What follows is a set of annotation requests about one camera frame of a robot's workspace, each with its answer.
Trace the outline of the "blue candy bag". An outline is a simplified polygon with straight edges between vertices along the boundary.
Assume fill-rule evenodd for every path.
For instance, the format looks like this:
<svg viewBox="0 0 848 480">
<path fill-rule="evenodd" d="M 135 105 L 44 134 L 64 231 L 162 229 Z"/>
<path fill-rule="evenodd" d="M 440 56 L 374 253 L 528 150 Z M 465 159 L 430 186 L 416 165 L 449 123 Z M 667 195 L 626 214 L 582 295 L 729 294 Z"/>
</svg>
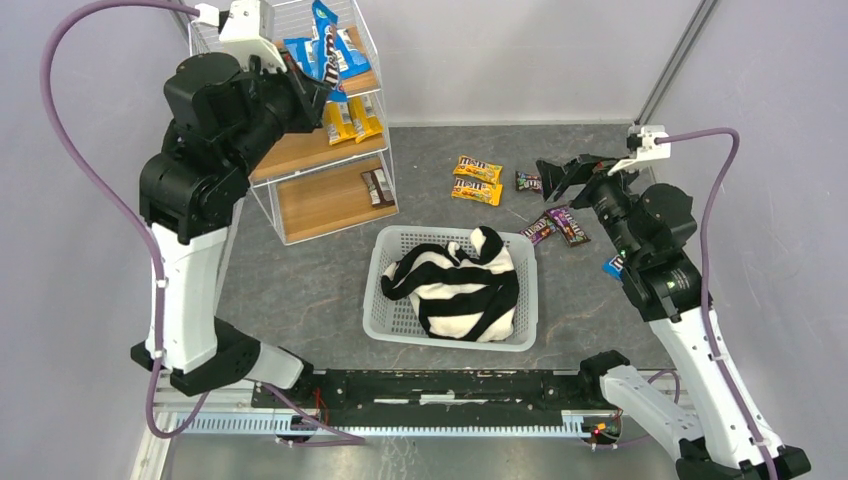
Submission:
<svg viewBox="0 0 848 480">
<path fill-rule="evenodd" d="M 336 58 L 339 63 L 340 77 L 343 80 L 371 70 L 367 56 L 353 42 L 348 29 L 336 31 Z"/>
<path fill-rule="evenodd" d="M 283 45 L 300 69 L 309 77 L 317 79 L 314 41 L 307 37 L 289 38 L 283 40 Z"/>
</svg>

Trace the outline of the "blue m&m bag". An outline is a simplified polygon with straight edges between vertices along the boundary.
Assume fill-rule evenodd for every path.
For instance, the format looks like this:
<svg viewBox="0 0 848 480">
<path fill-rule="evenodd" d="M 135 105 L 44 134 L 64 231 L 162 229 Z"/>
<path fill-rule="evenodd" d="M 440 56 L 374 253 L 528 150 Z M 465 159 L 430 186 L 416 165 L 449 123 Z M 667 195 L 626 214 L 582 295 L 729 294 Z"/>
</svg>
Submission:
<svg viewBox="0 0 848 480">
<path fill-rule="evenodd" d="M 346 103 L 348 97 L 343 90 L 341 68 L 336 57 L 338 16 L 322 1 L 312 2 L 312 13 L 316 27 L 313 51 L 316 57 L 315 78 L 331 89 L 328 100 Z"/>
<path fill-rule="evenodd" d="M 612 278 L 620 281 L 624 269 L 624 259 L 616 255 L 603 264 L 602 270 Z"/>
</svg>

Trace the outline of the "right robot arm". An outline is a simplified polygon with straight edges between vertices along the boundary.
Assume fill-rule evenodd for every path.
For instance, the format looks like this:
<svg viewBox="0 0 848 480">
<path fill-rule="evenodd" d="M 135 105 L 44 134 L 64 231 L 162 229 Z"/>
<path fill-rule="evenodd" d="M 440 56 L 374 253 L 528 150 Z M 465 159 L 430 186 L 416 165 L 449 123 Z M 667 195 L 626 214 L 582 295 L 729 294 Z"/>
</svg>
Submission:
<svg viewBox="0 0 848 480">
<path fill-rule="evenodd" d="M 563 165 L 536 163 L 546 200 L 579 187 L 570 208 L 593 210 L 615 246 L 623 291 L 683 377 L 693 411 L 639 378 L 616 351 L 581 363 L 589 390 L 659 443 L 681 479 L 794 479 L 809 473 L 807 454 L 783 442 L 757 409 L 720 336 L 705 279 L 684 250 L 697 229 L 692 198 L 666 183 L 636 194 L 633 175 L 616 165 L 594 155 Z"/>
</svg>

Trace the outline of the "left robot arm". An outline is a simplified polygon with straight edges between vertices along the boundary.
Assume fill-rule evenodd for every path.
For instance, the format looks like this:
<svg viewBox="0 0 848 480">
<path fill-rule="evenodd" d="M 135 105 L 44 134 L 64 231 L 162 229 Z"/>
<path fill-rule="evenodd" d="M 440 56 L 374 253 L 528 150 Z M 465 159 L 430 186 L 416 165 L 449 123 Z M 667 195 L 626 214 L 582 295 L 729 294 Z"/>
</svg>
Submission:
<svg viewBox="0 0 848 480">
<path fill-rule="evenodd" d="M 272 147 L 320 124 L 330 94 L 286 59 L 241 66 L 215 52 L 183 61 L 163 87 L 172 114 L 161 150 L 139 178 L 139 210 L 155 246 L 154 313 L 132 360 L 167 370 L 187 396 L 252 380 L 282 389 L 311 372 L 309 362 L 218 318 L 219 265 L 237 204 Z"/>
</svg>

